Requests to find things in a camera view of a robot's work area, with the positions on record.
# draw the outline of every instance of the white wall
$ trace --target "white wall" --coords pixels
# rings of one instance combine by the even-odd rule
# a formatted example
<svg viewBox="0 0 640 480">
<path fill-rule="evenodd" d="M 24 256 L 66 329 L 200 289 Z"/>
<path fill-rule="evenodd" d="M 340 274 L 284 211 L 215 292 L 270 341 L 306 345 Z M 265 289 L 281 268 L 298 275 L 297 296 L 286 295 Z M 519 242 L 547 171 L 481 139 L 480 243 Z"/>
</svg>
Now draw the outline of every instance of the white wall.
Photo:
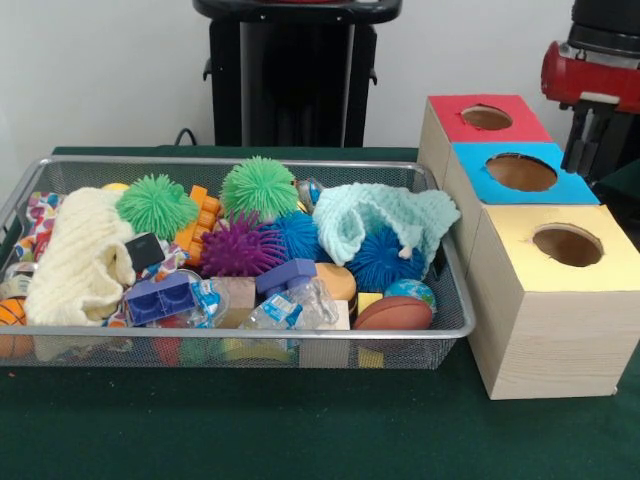
<svg viewBox="0 0 640 480">
<path fill-rule="evenodd" d="M 539 93 L 572 0 L 405 0 L 378 27 L 365 141 L 415 146 L 426 95 L 520 93 L 558 141 L 570 115 Z M 201 72 L 208 20 L 190 0 L 0 0 L 0 199 L 56 145 L 213 141 Z"/>
</svg>

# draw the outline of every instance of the blue box lid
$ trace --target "blue box lid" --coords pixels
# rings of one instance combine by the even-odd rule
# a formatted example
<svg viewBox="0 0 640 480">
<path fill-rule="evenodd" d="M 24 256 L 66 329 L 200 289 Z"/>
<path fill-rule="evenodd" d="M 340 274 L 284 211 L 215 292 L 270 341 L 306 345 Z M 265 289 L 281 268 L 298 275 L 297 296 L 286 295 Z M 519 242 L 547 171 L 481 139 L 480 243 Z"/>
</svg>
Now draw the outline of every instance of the blue box lid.
<svg viewBox="0 0 640 480">
<path fill-rule="evenodd" d="M 488 205 L 600 204 L 580 175 L 562 170 L 564 153 L 555 143 L 456 143 L 453 148 L 476 195 Z M 520 157 L 520 163 L 513 157 Z M 511 161 L 518 166 L 511 170 L 514 175 L 510 179 L 504 177 L 503 182 L 526 183 L 524 188 L 539 191 L 511 188 L 496 179 L 494 174 L 504 172 Z M 555 172 L 555 183 L 549 169 Z"/>
</svg>

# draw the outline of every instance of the green spiky ball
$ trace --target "green spiky ball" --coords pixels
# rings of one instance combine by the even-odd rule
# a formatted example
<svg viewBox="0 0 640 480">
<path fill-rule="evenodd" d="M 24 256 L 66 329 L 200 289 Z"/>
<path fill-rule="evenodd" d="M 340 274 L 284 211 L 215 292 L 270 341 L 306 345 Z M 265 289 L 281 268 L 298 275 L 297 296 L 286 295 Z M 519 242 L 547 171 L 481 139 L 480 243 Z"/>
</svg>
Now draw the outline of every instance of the green spiky ball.
<svg viewBox="0 0 640 480">
<path fill-rule="evenodd" d="M 198 217 L 196 202 L 164 174 L 137 180 L 122 194 L 116 208 L 136 233 L 152 232 L 168 241 Z"/>
<path fill-rule="evenodd" d="M 297 209 L 293 180 L 293 174 L 280 162 L 253 157 L 229 172 L 222 182 L 220 199 L 227 212 L 260 212 L 260 220 L 270 222 Z"/>
</svg>

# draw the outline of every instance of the purple building block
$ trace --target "purple building block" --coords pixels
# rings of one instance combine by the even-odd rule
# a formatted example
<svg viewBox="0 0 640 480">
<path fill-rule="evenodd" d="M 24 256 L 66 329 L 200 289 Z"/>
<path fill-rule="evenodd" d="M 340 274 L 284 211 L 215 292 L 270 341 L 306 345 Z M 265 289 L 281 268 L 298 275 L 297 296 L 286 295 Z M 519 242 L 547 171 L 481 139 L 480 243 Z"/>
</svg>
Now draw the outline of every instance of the purple building block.
<svg viewBox="0 0 640 480">
<path fill-rule="evenodd" d="M 134 326 L 144 325 L 176 313 L 195 308 L 189 277 L 180 272 L 161 282 L 137 283 L 124 296 Z"/>
<path fill-rule="evenodd" d="M 313 260 L 294 258 L 256 277 L 256 290 L 270 297 L 274 293 L 309 283 L 316 274 Z"/>
</svg>

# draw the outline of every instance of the red machine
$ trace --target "red machine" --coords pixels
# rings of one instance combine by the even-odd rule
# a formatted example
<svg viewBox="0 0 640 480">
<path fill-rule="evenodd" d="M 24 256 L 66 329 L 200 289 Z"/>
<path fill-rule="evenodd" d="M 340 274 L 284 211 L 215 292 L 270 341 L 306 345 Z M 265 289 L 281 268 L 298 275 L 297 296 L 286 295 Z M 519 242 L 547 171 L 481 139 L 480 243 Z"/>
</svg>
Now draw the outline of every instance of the red machine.
<svg viewBox="0 0 640 480">
<path fill-rule="evenodd" d="M 572 18 L 544 58 L 542 92 L 574 110 L 562 167 L 595 183 L 620 166 L 640 113 L 640 2 L 575 0 Z"/>
</svg>

